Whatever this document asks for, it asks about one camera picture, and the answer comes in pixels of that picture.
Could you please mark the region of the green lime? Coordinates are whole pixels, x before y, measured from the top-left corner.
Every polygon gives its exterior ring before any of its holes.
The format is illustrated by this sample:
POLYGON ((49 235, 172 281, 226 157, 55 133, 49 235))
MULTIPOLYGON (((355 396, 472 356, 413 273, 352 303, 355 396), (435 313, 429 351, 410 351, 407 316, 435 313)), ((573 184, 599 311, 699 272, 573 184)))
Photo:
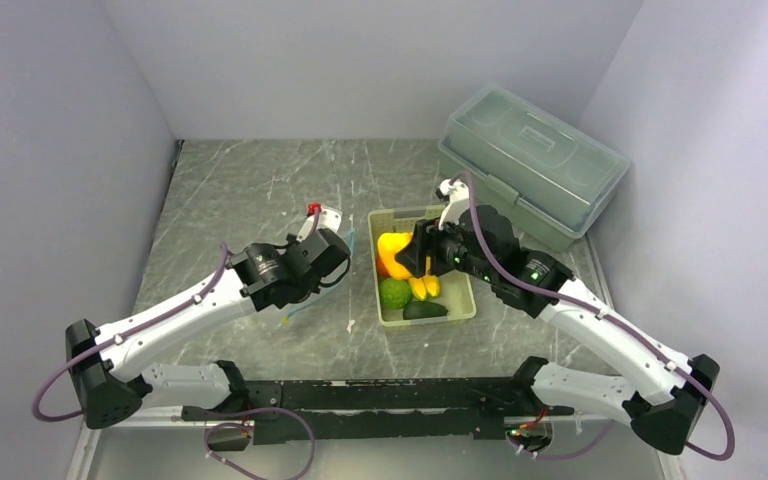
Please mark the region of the green lime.
POLYGON ((379 298, 384 309, 399 310, 412 300, 413 294, 406 280, 385 278, 379 283, 379 298))

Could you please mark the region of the pale green perforated basket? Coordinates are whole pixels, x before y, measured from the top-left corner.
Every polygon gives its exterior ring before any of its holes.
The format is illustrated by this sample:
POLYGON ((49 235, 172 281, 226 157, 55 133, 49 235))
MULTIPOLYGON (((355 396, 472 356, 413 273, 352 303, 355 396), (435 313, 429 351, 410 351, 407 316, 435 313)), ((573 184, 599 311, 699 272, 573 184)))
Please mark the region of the pale green perforated basket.
POLYGON ((451 271, 424 280, 391 278, 378 253, 378 239, 385 235, 409 235, 416 222, 434 219, 441 206, 373 210, 367 215, 371 256, 377 283, 376 303, 379 323, 384 327, 468 320, 476 314, 476 303, 469 277, 451 271))

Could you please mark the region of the clear zip top bag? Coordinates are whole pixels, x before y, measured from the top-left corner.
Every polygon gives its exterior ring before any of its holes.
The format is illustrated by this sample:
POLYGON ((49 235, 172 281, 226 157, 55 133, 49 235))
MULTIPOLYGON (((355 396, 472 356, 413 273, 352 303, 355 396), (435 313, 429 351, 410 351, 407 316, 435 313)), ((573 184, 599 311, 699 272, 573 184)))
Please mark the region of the clear zip top bag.
MULTIPOLYGON (((341 235, 341 239, 344 240, 345 243, 347 244, 349 248, 350 256, 352 257, 355 252, 356 229, 354 227, 350 227, 346 232, 344 232, 341 235)), ((308 298, 303 300, 300 304, 292 304, 289 307, 286 307, 283 310, 281 320, 279 321, 277 327, 278 328, 284 327, 289 323, 292 317, 298 315, 300 312, 304 310, 309 309, 312 305, 322 300, 325 296, 329 295, 336 288, 336 286, 339 283, 341 283, 342 280, 348 275, 348 272, 351 269, 351 257, 342 264, 343 268, 341 271, 338 272, 336 276, 322 283, 322 285, 320 286, 320 291, 318 293, 311 294, 308 298)))

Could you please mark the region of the yellow bell pepper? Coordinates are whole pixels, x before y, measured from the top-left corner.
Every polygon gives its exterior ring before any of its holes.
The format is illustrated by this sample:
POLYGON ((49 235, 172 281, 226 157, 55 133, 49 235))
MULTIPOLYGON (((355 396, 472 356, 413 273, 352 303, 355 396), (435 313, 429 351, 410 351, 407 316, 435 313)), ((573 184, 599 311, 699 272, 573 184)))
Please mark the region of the yellow bell pepper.
POLYGON ((388 278, 408 280, 413 274, 396 260, 396 254, 401 252, 412 240, 409 232, 388 232, 380 235, 376 242, 377 255, 381 257, 390 274, 388 278))

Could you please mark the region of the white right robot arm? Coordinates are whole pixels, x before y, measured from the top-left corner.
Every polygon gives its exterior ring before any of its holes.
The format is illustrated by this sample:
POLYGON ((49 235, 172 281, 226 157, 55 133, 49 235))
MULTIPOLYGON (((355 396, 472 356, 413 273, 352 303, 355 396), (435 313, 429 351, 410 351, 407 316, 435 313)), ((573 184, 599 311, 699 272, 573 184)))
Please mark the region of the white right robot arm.
POLYGON ((464 212, 456 223, 423 219, 410 232, 381 234, 380 262, 397 279, 425 281, 458 271, 482 280, 505 305, 566 331, 617 372, 580 372, 530 356, 511 378, 511 401, 520 413, 549 406, 587 410, 628 426, 663 453, 689 447, 719 365, 642 333, 562 262, 521 246, 510 221, 493 207, 479 206, 478 218, 474 226, 464 212))

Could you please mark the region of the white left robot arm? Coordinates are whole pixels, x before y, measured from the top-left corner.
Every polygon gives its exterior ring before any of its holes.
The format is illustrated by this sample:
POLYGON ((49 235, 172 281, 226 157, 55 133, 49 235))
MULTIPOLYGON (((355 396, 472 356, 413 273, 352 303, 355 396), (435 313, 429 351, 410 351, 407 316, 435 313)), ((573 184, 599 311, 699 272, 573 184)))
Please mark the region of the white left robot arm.
POLYGON ((283 245, 221 249, 219 266, 195 286, 128 318, 66 330, 68 373, 87 427, 113 426, 141 409, 195 407, 232 420, 252 403, 242 372, 229 360, 201 366, 160 359, 200 333, 262 311, 302 304, 338 284, 352 249, 327 228, 290 235, 283 245))

